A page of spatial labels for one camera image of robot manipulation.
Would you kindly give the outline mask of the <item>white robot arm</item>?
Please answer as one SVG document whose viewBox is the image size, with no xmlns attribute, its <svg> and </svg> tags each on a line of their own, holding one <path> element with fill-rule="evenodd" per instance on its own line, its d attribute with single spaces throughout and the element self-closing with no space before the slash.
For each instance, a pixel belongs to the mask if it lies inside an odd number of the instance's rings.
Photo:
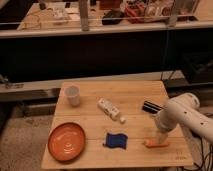
<svg viewBox="0 0 213 171">
<path fill-rule="evenodd" d="M 182 124 L 213 144 L 213 119 L 201 114 L 199 107 L 200 101 L 192 93 L 170 98 L 154 118 L 156 127 L 161 133 L 168 133 Z"/>
</svg>

